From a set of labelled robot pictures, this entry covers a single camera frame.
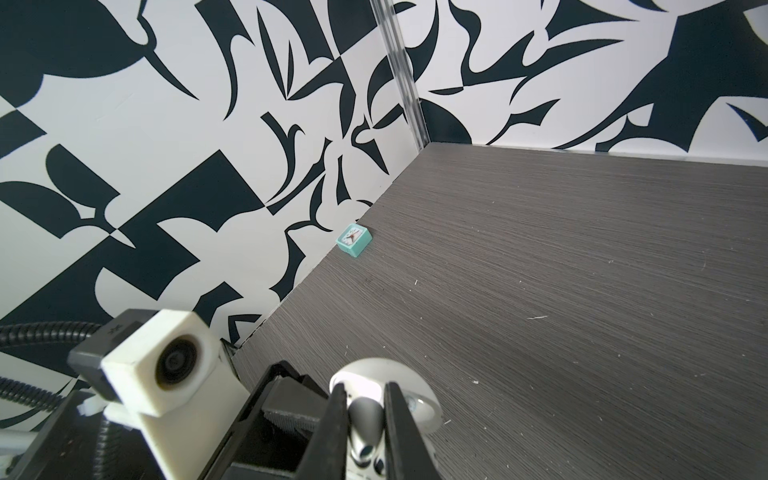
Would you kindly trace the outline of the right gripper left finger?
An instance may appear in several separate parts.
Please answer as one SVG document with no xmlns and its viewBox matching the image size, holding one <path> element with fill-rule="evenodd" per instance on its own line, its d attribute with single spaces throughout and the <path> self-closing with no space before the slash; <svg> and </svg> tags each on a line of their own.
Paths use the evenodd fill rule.
<svg viewBox="0 0 768 480">
<path fill-rule="evenodd" d="M 347 393 L 336 384 L 321 421 L 293 476 L 296 480 L 345 480 L 349 416 Z"/>
</svg>

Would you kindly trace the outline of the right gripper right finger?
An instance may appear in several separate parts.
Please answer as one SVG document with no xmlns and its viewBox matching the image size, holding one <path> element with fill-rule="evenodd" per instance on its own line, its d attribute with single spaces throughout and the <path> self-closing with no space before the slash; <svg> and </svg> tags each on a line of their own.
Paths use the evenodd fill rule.
<svg viewBox="0 0 768 480">
<path fill-rule="evenodd" d="M 385 458 L 388 480 L 440 480 L 441 476 L 408 408 L 402 390 L 389 382 L 384 391 Z"/>
</svg>

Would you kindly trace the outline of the white earbud charging case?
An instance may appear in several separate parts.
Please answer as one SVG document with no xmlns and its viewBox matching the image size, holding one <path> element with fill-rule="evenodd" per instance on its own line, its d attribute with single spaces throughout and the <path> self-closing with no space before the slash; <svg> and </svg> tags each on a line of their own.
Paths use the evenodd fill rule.
<svg viewBox="0 0 768 480">
<path fill-rule="evenodd" d="M 386 358 L 354 361 L 330 388 L 345 392 L 347 479 L 440 479 L 429 436 L 443 425 L 433 389 L 410 367 Z"/>
</svg>

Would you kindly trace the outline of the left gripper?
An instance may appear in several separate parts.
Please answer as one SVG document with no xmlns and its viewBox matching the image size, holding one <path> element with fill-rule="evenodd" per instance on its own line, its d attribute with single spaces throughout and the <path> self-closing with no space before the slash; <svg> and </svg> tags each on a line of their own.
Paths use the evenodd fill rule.
<svg viewBox="0 0 768 480">
<path fill-rule="evenodd" d="M 270 365 L 203 470 L 205 479 L 294 479 L 331 393 L 290 363 Z"/>
</svg>

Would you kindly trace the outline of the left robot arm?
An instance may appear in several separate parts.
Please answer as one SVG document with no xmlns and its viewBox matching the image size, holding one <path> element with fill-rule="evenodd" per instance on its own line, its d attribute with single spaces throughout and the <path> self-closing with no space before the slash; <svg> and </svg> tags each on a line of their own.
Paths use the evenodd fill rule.
<svg viewBox="0 0 768 480">
<path fill-rule="evenodd" d="M 341 479 L 349 421 L 341 387 L 324 391 L 281 361 L 247 389 L 194 313 L 129 310 L 105 325 L 5 326 L 3 347 L 68 343 L 90 384 L 67 396 L 5 378 L 3 399 L 50 418 L 8 431 L 15 479 Z"/>
</svg>

